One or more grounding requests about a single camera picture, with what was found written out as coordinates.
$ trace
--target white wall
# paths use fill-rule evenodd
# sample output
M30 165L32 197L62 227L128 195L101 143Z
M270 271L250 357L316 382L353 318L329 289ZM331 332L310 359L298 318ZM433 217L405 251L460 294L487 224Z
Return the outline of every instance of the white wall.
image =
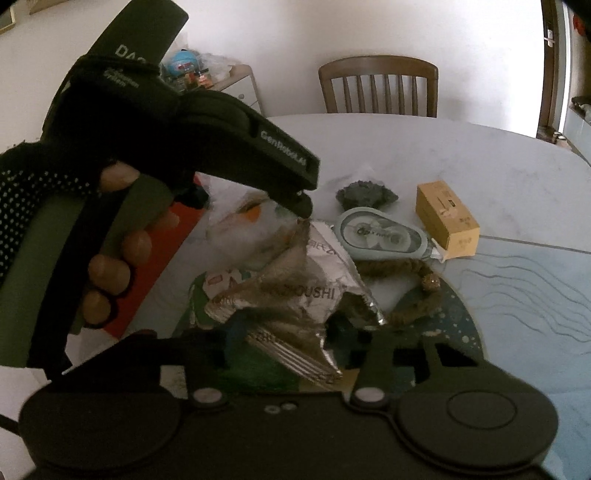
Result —
M403 54L439 66L440 117L535 135L543 83L540 0L177 2L191 16L192 47L252 66L267 115L323 112L323 63ZM21 25L0 36L0 149L39 135L68 68L126 3L71 0L21 14Z

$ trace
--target crumpled foil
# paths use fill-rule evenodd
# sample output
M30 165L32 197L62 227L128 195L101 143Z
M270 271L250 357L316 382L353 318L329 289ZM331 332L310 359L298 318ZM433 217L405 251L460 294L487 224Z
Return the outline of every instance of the crumpled foil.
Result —
M325 390L334 390L342 377L333 352L324 348L326 320L342 312L357 328L387 322L323 222L302 222L281 255L256 276L212 298L205 313L224 323L245 308L256 309L256 326L247 341Z

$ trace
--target cable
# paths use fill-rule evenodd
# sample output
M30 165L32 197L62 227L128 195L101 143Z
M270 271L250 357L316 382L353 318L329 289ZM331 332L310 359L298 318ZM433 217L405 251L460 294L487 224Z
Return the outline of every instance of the cable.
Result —
M18 433L18 422L5 417L0 413L0 429L7 430L14 435L20 436Z

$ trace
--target wooden chair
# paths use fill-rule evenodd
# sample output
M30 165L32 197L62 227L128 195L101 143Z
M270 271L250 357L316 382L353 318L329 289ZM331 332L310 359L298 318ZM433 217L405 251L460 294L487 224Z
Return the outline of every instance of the wooden chair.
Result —
M389 75L397 75L398 113L401 115L406 114L404 83L402 77L409 76L411 78L413 115L418 116L417 77L423 77L427 79L427 116L437 116L438 68L432 63L424 60L411 57L397 57L393 55L349 57L322 65L322 67L318 69L318 77L320 78L320 86L322 87L322 94L324 95L327 113L338 113L333 79L339 78L343 79L345 109L347 110L347 113L353 111L348 77L356 77L359 112L365 113L365 95L363 93L361 80L363 75L369 75L373 113L380 113L378 108L378 91L376 88L375 76L383 75L384 77L386 113L392 113L392 95Z

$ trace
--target small box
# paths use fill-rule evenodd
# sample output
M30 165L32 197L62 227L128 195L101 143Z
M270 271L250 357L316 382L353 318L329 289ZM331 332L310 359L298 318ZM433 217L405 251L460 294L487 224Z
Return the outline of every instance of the small box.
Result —
M417 187L418 217L447 252L445 260L476 255L480 225L443 180Z

